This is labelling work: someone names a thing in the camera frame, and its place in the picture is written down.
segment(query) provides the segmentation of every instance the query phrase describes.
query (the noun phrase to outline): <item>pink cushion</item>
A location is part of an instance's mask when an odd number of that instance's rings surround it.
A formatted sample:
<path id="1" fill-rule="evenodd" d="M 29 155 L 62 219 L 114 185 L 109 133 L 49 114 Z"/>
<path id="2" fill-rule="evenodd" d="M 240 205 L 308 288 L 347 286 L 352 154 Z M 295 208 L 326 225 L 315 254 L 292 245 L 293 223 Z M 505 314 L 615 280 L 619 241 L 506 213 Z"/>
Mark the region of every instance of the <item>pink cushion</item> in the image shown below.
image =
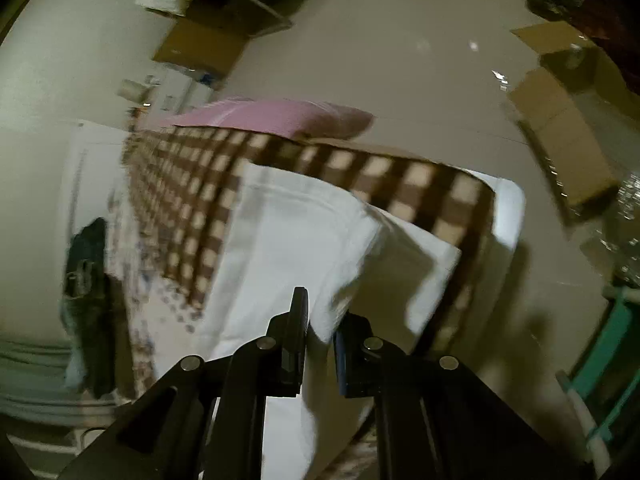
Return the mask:
<path id="1" fill-rule="evenodd" d="M 167 118 L 162 126 L 216 126 L 283 137 L 350 139 L 366 130 L 373 115 L 347 106 L 287 99 L 231 98 Z"/>

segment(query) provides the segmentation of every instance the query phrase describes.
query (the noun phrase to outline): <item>beige floor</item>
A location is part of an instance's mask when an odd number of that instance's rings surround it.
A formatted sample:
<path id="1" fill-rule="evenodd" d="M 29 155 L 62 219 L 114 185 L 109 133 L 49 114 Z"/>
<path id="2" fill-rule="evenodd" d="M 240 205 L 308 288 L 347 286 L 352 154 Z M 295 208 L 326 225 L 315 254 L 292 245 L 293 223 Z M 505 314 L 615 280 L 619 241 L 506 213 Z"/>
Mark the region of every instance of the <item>beige floor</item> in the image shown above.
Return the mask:
<path id="1" fill-rule="evenodd" d="M 539 165 L 502 106 L 536 66 L 510 29 L 524 0 L 307 0 L 288 31 L 252 41 L 224 93 L 327 100 L 378 118 L 363 142 L 508 178 L 527 200 L 507 290 L 479 372 L 531 424 L 570 440 L 554 372 L 569 370 L 604 309 L 602 280 L 566 231 Z"/>

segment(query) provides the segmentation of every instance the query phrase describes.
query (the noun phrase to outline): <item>metal screw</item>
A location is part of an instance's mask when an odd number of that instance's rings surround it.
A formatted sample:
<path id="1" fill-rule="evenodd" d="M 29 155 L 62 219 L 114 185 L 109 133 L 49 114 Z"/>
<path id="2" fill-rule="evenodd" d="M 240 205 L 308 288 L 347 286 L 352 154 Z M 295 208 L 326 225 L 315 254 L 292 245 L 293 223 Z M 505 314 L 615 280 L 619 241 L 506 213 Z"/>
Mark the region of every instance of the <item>metal screw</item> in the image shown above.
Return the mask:
<path id="1" fill-rule="evenodd" d="M 438 362 L 440 363 L 440 368 L 443 368 L 445 370 L 455 370 L 460 364 L 460 362 L 455 357 L 453 357 L 453 355 L 444 355 Z"/>
<path id="2" fill-rule="evenodd" d="M 384 343 L 382 342 L 382 339 L 380 339 L 379 337 L 367 337 L 364 340 L 364 348 L 373 352 L 375 352 L 376 350 L 380 350 L 383 344 Z"/>
<path id="3" fill-rule="evenodd" d="M 189 355 L 182 361 L 180 361 L 180 368 L 182 368 L 185 372 L 197 370 L 198 368 L 200 368 L 200 359 L 198 359 L 195 355 Z"/>
<path id="4" fill-rule="evenodd" d="M 266 335 L 258 339 L 255 344 L 260 350 L 270 350 L 274 346 L 276 346 L 276 340 L 273 337 L 269 337 L 268 335 Z"/>

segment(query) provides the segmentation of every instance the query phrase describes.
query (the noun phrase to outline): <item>patterned cloth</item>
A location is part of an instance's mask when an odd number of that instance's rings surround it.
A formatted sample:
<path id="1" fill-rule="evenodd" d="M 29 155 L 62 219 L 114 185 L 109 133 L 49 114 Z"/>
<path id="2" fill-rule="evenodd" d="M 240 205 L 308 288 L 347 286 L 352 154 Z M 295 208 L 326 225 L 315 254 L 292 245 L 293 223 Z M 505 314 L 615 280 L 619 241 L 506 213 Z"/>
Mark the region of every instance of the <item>patterned cloth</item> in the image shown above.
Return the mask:
<path id="1" fill-rule="evenodd" d="M 351 142 L 303 142 L 209 127 L 134 134 L 123 157 L 145 251 L 182 294 L 179 320 L 188 332 L 202 316 L 246 161 L 347 189 L 458 247 L 459 263 L 416 352 L 445 351 L 463 325 L 494 204 L 489 186 L 465 171 Z M 320 478 L 356 478 L 375 460 L 370 416 Z"/>

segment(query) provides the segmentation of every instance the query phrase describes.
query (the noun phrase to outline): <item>striped fabric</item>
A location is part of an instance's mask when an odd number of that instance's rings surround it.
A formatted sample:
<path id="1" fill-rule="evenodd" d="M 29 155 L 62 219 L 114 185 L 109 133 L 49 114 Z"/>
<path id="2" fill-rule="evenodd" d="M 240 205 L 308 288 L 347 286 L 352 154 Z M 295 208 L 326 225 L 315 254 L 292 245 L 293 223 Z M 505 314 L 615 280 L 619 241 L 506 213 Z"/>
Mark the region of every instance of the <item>striped fabric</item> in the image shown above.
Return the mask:
<path id="1" fill-rule="evenodd" d="M 202 316 L 226 222 L 246 161 L 319 178 L 412 222 L 462 255 L 434 323 L 420 346 L 444 349 L 472 295 L 474 263 L 492 219 L 494 195 L 481 180 L 428 160 L 351 147 L 298 142 L 222 128 L 176 128 L 130 138 L 129 193 L 145 243 L 186 302 Z M 446 330 L 442 323 L 451 320 Z"/>

